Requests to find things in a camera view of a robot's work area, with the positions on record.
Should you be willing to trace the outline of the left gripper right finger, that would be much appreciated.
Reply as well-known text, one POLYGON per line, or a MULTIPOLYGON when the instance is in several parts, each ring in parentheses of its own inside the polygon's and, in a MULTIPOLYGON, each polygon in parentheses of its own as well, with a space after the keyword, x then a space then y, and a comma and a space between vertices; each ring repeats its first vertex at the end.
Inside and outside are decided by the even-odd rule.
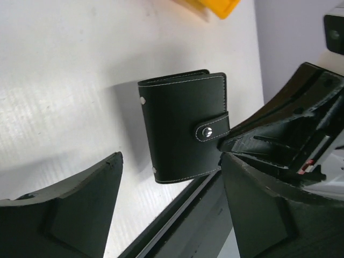
POLYGON ((343 201, 284 183, 222 154, 241 257, 343 257, 343 201))

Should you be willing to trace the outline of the black leather card holder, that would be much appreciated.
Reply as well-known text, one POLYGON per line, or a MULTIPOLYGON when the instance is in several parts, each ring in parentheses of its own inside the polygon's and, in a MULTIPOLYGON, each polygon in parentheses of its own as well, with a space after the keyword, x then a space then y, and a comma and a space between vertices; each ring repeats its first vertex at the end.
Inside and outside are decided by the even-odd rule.
POLYGON ((178 183, 220 170, 230 132, 225 73, 206 69, 138 82, 155 181, 178 183))

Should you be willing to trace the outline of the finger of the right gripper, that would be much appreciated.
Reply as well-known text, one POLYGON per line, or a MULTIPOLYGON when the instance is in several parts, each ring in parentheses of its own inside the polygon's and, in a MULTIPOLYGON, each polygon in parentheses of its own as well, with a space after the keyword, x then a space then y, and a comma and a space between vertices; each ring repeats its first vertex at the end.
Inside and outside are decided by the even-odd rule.
POLYGON ((342 146, 343 76, 306 62, 219 149, 289 177, 342 146))

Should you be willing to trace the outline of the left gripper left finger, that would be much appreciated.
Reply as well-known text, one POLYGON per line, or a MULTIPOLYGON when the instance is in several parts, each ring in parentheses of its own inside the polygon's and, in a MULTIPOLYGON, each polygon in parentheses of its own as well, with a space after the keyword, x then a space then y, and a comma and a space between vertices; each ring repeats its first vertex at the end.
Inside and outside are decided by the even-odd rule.
POLYGON ((1 201, 1 257, 103 257, 123 155, 65 180, 1 201))

